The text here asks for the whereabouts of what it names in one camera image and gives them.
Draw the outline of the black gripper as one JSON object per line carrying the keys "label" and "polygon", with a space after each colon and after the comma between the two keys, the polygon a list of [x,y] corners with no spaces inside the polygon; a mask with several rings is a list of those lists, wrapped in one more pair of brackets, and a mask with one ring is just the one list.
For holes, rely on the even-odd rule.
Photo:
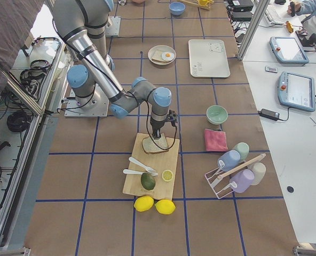
{"label": "black gripper", "polygon": [[150,119],[150,125],[152,126],[153,138],[160,139],[161,138],[160,129],[164,126],[164,121],[157,121],[155,119]]}

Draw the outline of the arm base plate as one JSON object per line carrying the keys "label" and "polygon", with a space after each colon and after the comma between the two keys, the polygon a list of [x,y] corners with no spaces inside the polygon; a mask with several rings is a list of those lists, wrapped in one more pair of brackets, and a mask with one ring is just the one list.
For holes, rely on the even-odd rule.
{"label": "arm base plate", "polygon": [[108,17],[108,21],[105,28],[106,37],[118,37],[120,33],[121,17]]}
{"label": "arm base plate", "polygon": [[64,116],[66,118],[93,118],[107,117],[109,100],[98,84],[92,87],[93,95],[87,98],[79,98],[73,89],[70,90]]}

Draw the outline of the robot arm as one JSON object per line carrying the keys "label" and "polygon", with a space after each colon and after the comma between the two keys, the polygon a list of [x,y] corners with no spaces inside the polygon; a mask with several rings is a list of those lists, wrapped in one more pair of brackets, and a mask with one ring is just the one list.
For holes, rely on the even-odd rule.
{"label": "robot arm", "polygon": [[138,77],[126,92],[112,72],[112,60],[106,51],[105,27],[113,1],[55,1],[53,20],[58,35],[77,53],[89,73],[111,102],[110,110],[123,118],[143,101],[151,104],[152,137],[161,138],[161,128],[167,122],[171,91],[156,87]]}

